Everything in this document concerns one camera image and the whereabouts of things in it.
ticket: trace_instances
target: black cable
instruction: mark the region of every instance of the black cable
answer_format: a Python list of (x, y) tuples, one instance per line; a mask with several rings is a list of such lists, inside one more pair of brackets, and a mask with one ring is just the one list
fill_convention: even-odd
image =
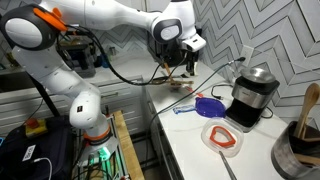
[[(98, 164), (98, 167), (100, 167), (100, 166), (102, 166), (102, 161), (99, 162), (99, 164)], [(101, 168), (98, 169), (98, 172), (97, 172), (94, 176), (98, 176), (98, 174), (100, 173), (100, 171), (101, 171)]]
[(92, 173), (92, 171), (93, 171), (93, 169), (92, 169), (92, 164), (90, 164), (90, 160), (91, 160), (91, 159), (88, 159), (88, 167), (87, 167), (88, 173), (87, 173), (87, 176), (86, 176), (85, 180), (90, 180), (90, 176), (91, 176), (91, 173)]
[(116, 152), (113, 153), (113, 161), (112, 161), (112, 165), (113, 165), (113, 172), (112, 172), (112, 175), (113, 177), (116, 175)]
[[(145, 83), (132, 82), (132, 81), (129, 81), (129, 80), (127, 80), (126, 78), (122, 77), (122, 76), (113, 68), (113, 66), (111, 65), (111, 63), (110, 63), (110, 61), (109, 61), (109, 59), (108, 59), (108, 57), (107, 57), (107, 54), (105, 53), (105, 51), (104, 51), (101, 43), (99, 42), (99, 39), (97, 38), (97, 36), (96, 36), (95, 34), (92, 33), (92, 31), (91, 31), (90, 29), (85, 28), (85, 27), (82, 27), (82, 26), (79, 26), (80, 28), (86, 30), (86, 31), (87, 31), (87, 32), (86, 32), (86, 31), (81, 30), (81, 29), (78, 28), (78, 27), (74, 27), (74, 26), (71, 26), (71, 25), (66, 25), (66, 26), (67, 26), (67, 27), (70, 27), (70, 28), (74, 28), (74, 29), (76, 29), (76, 30), (78, 30), (78, 31), (80, 31), (80, 32), (83, 32), (83, 33), (86, 34), (90, 39), (92, 39), (92, 41), (98, 46), (98, 48), (99, 48), (99, 50), (100, 50), (100, 52), (101, 52), (102, 57), (106, 60), (106, 63), (107, 63), (107, 65), (109, 66), (109, 68), (110, 68), (110, 70), (112, 71), (112, 73), (113, 73), (114, 75), (116, 75), (119, 79), (121, 79), (123, 82), (126, 82), (126, 83), (131, 84), (131, 85), (135, 85), (135, 86), (145, 86), (145, 85), (149, 85), (149, 84), (152, 82), (154, 76), (153, 76), (148, 82), (145, 82)], [(166, 79), (163, 80), (163, 82), (157, 83), (156, 85), (160, 85), (160, 84), (165, 83), (165, 82), (169, 79), (169, 77), (173, 74), (173, 72), (178, 68), (178, 66), (180, 66), (180, 65), (183, 63), (183, 61), (180, 62), (180, 63), (172, 70), (172, 72), (170, 73), (170, 75), (169, 75), (168, 77), (166, 77)]]
[(84, 170), (84, 171), (82, 171), (81, 173), (79, 173), (79, 174), (77, 174), (76, 176), (74, 176), (72, 179), (74, 180), (74, 179), (77, 179), (78, 177), (80, 177), (81, 175), (83, 175), (84, 173), (87, 173), (89, 170)]
[(223, 64), (221, 66), (219, 66), (206, 80), (204, 80), (196, 89), (194, 89), (192, 92), (190, 92), (189, 94), (187, 94), (186, 96), (182, 97), (181, 99), (177, 100), (176, 102), (172, 103), (171, 105), (167, 106), (166, 108), (162, 109), (161, 111), (157, 112), (153, 118), (151, 119), (150, 123), (149, 123), (149, 126), (148, 126), (148, 129), (146, 131), (146, 158), (145, 158), (145, 161), (146, 161), (146, 164), (145, 164), (145, 167), (147, 166), (147, 160), (148, 160), (148, 141), (147, 141), (147, 138), (149, 136), (149, 133), (150, 133), (150, 130), (151, 130), (151, 126), (152, 126), (152, 123), (154, 122), (154, 120), (156, 119), (156, 117), (169, 110), (170, 108), (172, 108), (173, 106), (177, 105), (178, 103), (180, 103), (181, 101), (183, 101), (184, 99), (186, 99), (187, 97), (191, 96), (194, 92), (198, 91), (209, 79), (212, 78), (212, 76), (214, 76), (217, 72), (219, 72), (223, 67), (233, 63), (234, 61), (244, 61), (245, 58), (239, 58), (239, 59), (236, 59), (236, 60), (233, 60), (231, 62), (228, 62), (226, 64)]
[(78, 157), (77, 157), (76, 161), (75, 161), (74, 164), (72, 165), (72, 169), (77, 165), (77, 162), (80, 160), (81, 155), (82, 155), (82, 153), (83, 153), (83, 151), (84, 151), (84, 149), (85, 149), (85, 147), (86, 147), (86, 144), (87, 144), (87, 140), (83, 139), (83, 140), (82, 140), (82, 145), (81, 145), (80, 152), (79, 152), (79, 154), (78, 154)]
[(59, 35), (66, 41), (70, 41), (71, 40), (68, 35), (62, 35), (61, 33)]
[(43, 100), (44, 100), (44, 99), (42, 98), (39, 107), (28, 117), (28, 119), (30, 119), (30, 118), (41, 108), (42, 103), (43, 103)]
[(62, 36), (62, 35), (61, 35), (61, 33), (59, 33), (59, 34), (58, 34), (58, 36), (57, 36), (57, 40), (56, 40), (56, 41), (57, 41), (57, 49), (58, 49), (58, 51), (60, 51), (60, 50), (61, 50), (60, 40), (59, 40), (59, 37), (60, 37), (60, 36)]
[[(106, 167), (108, 167), (107, 161), (104, 161), (104, 165), (105, 165)], [(107, 175), (107, 180), (109, 180), (109, 178), (110, 178), (110, 180), (112, 180), (112, 177), (111, 177), (111, 175), (109, 174), (109, 172), (105, 171), (104, 169), (101, 169), (101, 167), (100, 167), (100, 170), (101, 170), (102, 172), (104, 172), (104, 174)]]
[(271, 112), (271, 115), (268, 117), (264, 117), (264, 116), (261, 116), (261, 117), (265, 119), (271, 119), (273, 117), (273, 111), (269, 107), (267, 107), (267, 109)]
[(214, 97), (214, 98), (216, 98), (216, 99), (218, 99), (218, 100), (222, 100), (222, 97), (221, 97), (221, 96), (217, 96), (217, 95), (214, 95), (214, 94), (213, 94), (213, 89), (214, 89), (215, 87), (219, 87), (219, 86), (230, 86), (230, 87), (233, 87), (233, 86), (232, 86), (231, 84), (218, 84), (218, 85), (212, 86), (211, 96)]

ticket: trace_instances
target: wooden board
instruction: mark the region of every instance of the wooden board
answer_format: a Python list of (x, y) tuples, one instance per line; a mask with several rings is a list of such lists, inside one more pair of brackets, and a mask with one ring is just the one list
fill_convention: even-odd
[(144, 180), (139, 160), (136, 151), (134, 150), (126, 123), (124, 122), (123, 115), (121, 111), (117, 111), (113, 113), (113, 115), (115, 117), (115, 124), (118, 131), (120, 146), (130, 177), (134, 180)]

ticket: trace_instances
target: purple lid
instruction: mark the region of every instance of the purple lid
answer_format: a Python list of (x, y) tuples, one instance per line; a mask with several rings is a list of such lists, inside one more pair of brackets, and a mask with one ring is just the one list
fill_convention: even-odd
[(226, 116), (224, 105), (212, 98), (196, 98), (196, 111), (199, 115), (208, 118)]

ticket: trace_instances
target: cable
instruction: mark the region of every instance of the cable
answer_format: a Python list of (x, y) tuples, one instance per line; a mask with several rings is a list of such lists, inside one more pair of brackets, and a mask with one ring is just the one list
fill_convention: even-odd
[(35, 159), (33, 162), (39, 162), (39, 161), (42, 161), (42, 160), (46, 160), (46, 161), (48, 161), (48, 163), (49, 163), (49, 166), (50, 166), (50, 174), (49, 174), (48, 180), (50, 180), (50, 179), (51, 179), (51, 176), (52, 176), (52, 163), (51, 163), (50, 159), (49, 159), (49, 158), (46, 158), (46, 157), (44, 157), (44, 158), (38, 158), (38, 159)]
[[(104, 161), (104, 165), (105, 165), (105, 167), (108, 167), (108, 164), (107, 164), (107, 162), (106, 161)], [(107, 174), (107, 180), (109, 180), (109, 177), (111, 177), (111, 175), (109, 174), (109, 172), (108, 173), (105, 173), (105, 172), (103, 172), (104, 174)]]
[[(110, 70), (112, 71), (112, 73), (113, 73), (114, 75), (116, 75), (119, 79), (121, 79), (123, 82), (126, 82), (126, 83), (131, 84), (131, 85), (135, 85), (135, 86), (145, 86), (145, 85), (149, 85), (149, 84), (152, 82), (154, 76), (153, 76), (148, 82), (145, 82), (145, 83), (132, 82), (132, 81), (129, 81), (129, 80), (127, 80), (126, 78), (122, 77), (122, 76), (113, 68), (113, 66), (111, 65), (111, 63), (110, 63), (110, 61), (109, 61), (109, 59), (108, 59), (108, 56), (106, 55), (106, 53), (105, 53), (105, 51), (104, 51), (104, 49), (103, 49), (103, 47), (102, 47), (102, 45), (101, 45), (101, 43), (100, 43), (100, 41), (99, 41), (99, 39), (96, 37), (95, 34), (92, 33), (92, 31), (91, 31), (90, 29), (88, 29), (88, 28), (86, 28), (86, 27), (79, 26), (80, 28), (86, 30), (86, 31), (84, 31), (84, 30), (82, 30), (82, 29), (80, 29), (80, 28), (78, 28), (78, 27), (75, 27), (75, 26), (71, 26), (71, 25), (66, 25), (66, 26), (67, 26), (67, 27), (70, 27), (70, 28), (74, 28), (74, 29), (76, 29), (76, 30), (78, 30), (78, 31), (80, 31), (80, 32), (83, 32), (83, 33), (86, 34), (90, 39), (92, 39), (92, 41), (98, 46), (98, 48), (99, 48), (99, 50), (100, 50), (100, 52), (101, 52), (101, 54), (102, 54), (102, 57), (106, 60), (106, 63), (107, 63), (107, 65), (109, 66), (109, 68), (110, 68)], [(176, 70), (176, 68), (177, 68), (178, 66), (180, 66), (180, 65), (185, 61), (185, 59), (186, 59), (186, 54), (185, 54), (185, 58), (183, 59), (183, 61), (180, 62), (180, 63), (172, 70), (172, 72), (170, 73), (170, 75), (169, 75), (163, 82), (157, 83), (157, 85), (163, 84), (163, 83), (165, 83), (165, 82), (169, 79), (169, 77), (170, 77), (170, 76), (172, 75), (172, 73)]]
[(101, 171), (101, 168), (98, 169), (98, 172), (94, 175), (94, 177), (95, 177), (95, 176), (98, 176), (98, 174), (100, 173), (100, 171)]
[(148, 126), (148, 129), (146, 131), (146, 158), (145, 158), (145, 161), (146, 161), (146, 164), (145, 164), (145, 167), (147, 166), (147, 160), (148, 160), (148, 141), (147, 141), (147, 138), (148, 138), (148, 135), (149, 135), (149, 131), (151, 129), (151, 126), (154, 122), (154, 120), (156, 119), (156, 117), (169, 110), (170, 108), (172, 108), (173, 106), (177, 105), (178, 103), (180, 103), (181, 101), (183, 101), (184, 99), (186, 99), (187, 97), (191, 96), (194, 92), (197, 92), (209, 79), (212, 78), (212, 76), (214, 76), (217, 72), (219, 72), (223, 67), (227, 66), (227, 65), (230, 65), (231, 63), (235, 62), (235, 61), (244, 61), (245, 58), (241, 57), (239, 59), (236, 59), (236, 60), (233, 60), (233, 61), (230, 61), (226, 64), (223, 64), (221, 66), (219, 66), (206, 80), (204, 80), (196, 89), (194, 89), (192, 92), (190, 92), (189, 94), (187, 94), (186, 96), (182, 97), (181, 99), (179, 99), (178, 101), (172, 103), (171, 105), (167, 106), (166, 108), (162, 109), (161, 111), (157, 112), (153, 118), (151, 119), (150, 123), (149, 123), (149, 126)]
[(39, 105), (39, 107), (28, 117), (28, 119), (30, 119), (40, 108), (41, 108), (41, 106), (42, 106), (42, 103), (43, 103), (43, 98), (42, 98), (42, 100), (41, 100), (41, 103), (40, 103), (40, 105)]
[[(95, 169), (92, 169), (92, 170), (99, 170), (99, 171), (102, 171), (104, 174), (106, 174), (107, 175), (107, 178), (109, 179), (109, 178), (111, 178), (112, 179), (112, 177), (111, 177), (111, 175), (107, 172), (107, 171), (105, 171), (104, 169), (101, 169), (101, 165), (102, 164), (100, 164), (100, 167), (97, 167), (97, 168), (95, 168)], [(76, 179), (76, 178), (78, 178), (78, 177), (80, 177), (82, 174), (85, 174), (85, 173), (87, 173), (89, 170), (84, 170), (84, 171), (82, 171), (81, 173), (79, 173), (79, 174), (77, 174), (76, 176), (74, 176), (73, 178), (72, 178), (72, 180), (74, 180), (74, 179)]]
[(3, 141), (4, 141), (4, 139), (0, 137), (0, 147), (1, 147), (1, 144)]
[(92, 158), (94, 159), (94, 155), (90, 154), (88, 157), (88, 165), (87, 165), (88, 173), (87, 173), (85, 180), (90, 180), (90, 176), (93, 171), (93, 166), (92, 166), (93, 164), (91, 164)]
[(116, 175), (116, 152), (113, 153), (113, 159), (112, 159), (112, 165), (113, 165), (113, 172), (112, 172), (112, 175), (113, 177)]
[(268, 117), (264, 117), (264, 116), (261, 116), (261, 117), (265, 119), (271, 119), (273, 117), (273, 111), (269, 107), (267, 107), (267, 109), (270, 111), (271, 115)]
[(87, 144), (87, 141), (85, 139), (82, 140), (82, 146), (81, 146), (81, 149), (80, 149), (80, 152), (78, 154), (78, 157), (76, 159), (76, 161), (74, 162), (74, 164), (72, 165), (72, 168), (73, 169), (76, 165), (77, 165), (77, 162), (79, 161), (79, 159), (81, 158), (81, 155), (86, 147), (86, 144)]
[(218, 100), (222, 100), (223, 98), (222, 98), (221, 96), (216, 96), (216, 95), (213, 94), (213, 89), (214, 89), (215, 87), (219, 87), (219, 86), (230, 86), (230, 87), (233, 87), (233, 86), (232, 86), (231, 84), (218, 84), (218, 85), (212, 86), (211, 96), (214, 97), (214, 98), (216, 98), (216, 99), (218, 99)]

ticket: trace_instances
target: orange tag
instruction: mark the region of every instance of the orange tag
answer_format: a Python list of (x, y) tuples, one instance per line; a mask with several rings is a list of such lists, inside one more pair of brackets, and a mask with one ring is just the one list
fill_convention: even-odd
[[(215, 139), (215, 135), (217, 134), (217, 132), (223, 134), (228, 139), (228, 141), (227, 142), (217, 141)], [(234, 145), (236, 143), (236, 140), (232, 137), (230, 132), (227, 129), (225, 129), (224, 127), (222, 127), (222, 126), (215, 126), (212, 129), (212, 133), (210, 135), (210, 140), (212, 142), (214, 142), (215, 144), (220, 145), (221, 147), (229, 147), (229, 146), (232, 146), (232, 145)]]

